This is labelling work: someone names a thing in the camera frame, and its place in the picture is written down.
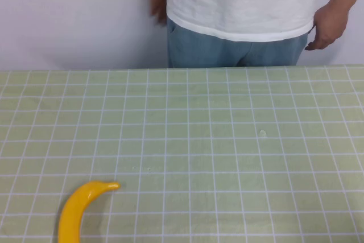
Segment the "person's right hand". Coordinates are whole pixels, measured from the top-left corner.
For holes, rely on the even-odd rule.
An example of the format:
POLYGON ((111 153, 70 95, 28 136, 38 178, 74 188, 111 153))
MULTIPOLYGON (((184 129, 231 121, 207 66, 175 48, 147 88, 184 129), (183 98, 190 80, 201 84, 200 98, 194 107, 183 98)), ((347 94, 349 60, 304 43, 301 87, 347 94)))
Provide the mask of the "person's right hand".
POLYGON ((167 23, 166 8, 167 0, 150 0, 150 14, 162 26, 167 23))

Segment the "person's left hand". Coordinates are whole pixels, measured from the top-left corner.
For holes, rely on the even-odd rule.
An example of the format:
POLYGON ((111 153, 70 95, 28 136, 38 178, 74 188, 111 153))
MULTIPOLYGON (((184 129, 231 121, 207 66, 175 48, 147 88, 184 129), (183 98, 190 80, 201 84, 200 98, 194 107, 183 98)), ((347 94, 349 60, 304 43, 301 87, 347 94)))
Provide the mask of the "person's left hand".
POLYGON ((305 50, 323 50, 333 44, 344 33, 348 19, 349 10, 334 4, 328 3, 318 9, 313 18, 315 38, 305 50))

